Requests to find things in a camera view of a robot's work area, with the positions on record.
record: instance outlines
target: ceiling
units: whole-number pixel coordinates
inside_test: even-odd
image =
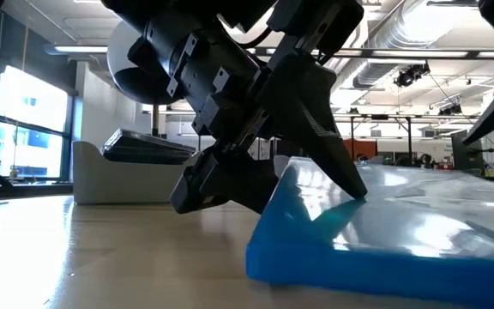
[[[379,10],[366,12],[368,31],[399,1],[380,0],[382,6]],[[106,45],[119,23],[111,11],[91,0],[7,0],[3,10],[50,42],[62,45]],[[466,9],[463,15],[432,48],[494,49],[494,29],[481,18],[479,12]],[[265,27],[265,18],[262,18],[249,33],[230,30],[230,34],[236,41],[246,42],[254,39]],[[276,46],[281,36],[280,33],[272,33],[261,46]],[[105,71],[105,65],[100,65],[105,63],[105,57],[88,60],[93,63],[93,70],[97,70],[98,65],[100,71]],[[429,65],[433,79],[426,76],[409,88],[398,89],[392,83],[395,74],[390,74],[362,100],[342,106],[341,110],[344,112],[350,106],[356,106],[363,113],[437,114],[439,106],[447,103],[446,93],[447,96],[461,98],[464,113],[480,112],[482,93],[494,88],[494,61],[432,60]],[[102,75],[111,82],[107,73]]]

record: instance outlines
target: blue foam pad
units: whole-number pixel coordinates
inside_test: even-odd
[[[364,201],[292,158],[248,244],[248,277],[494,308],[494,183],[358,169]]]

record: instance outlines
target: cable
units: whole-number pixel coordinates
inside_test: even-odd
[[[430,74],[430,73],[428,74],[428,76],[432,79],[432,81],[434,81],[434,83],[436,84],[436,86],[442,91],[443,95],[445,95],[445,97],[447,98],[447,100],[449,100],[449,102],[451,102],[451,104],[456,104],[449,97],[449,95],[445,92],[445,90],[443,90],[442,86],[436,81],[436,79],[434,78],[434,76],[432,76],[432,74]],[[467,115],[465,115],[464,112],[461,111],[461,115],[464,116],[464,118],[466,118],[470,124],[474,125],[473,121]],[[485,138],[494,146],[494,142],[489,137],[486,136]]]
[[[247,49],[254,48],[257,45],[261,44],[270,34],[272,33],[272,29],[270,27],[266,27],[266,29],[258,36],[256,39],[253,39],[251,42],[247,43],[238,43],[239,47]]]

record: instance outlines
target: ceiling duct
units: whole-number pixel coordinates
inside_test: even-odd
[[[365,48],[408,49],[427,48],[444,36],[459,21],[462,8],[429,6],[429,0],[406,0],[383,24]],[[331,101],[347,106],[366,94],[399,64],[382,63],[377,59],[353,59],[340,71],[337,89]]]

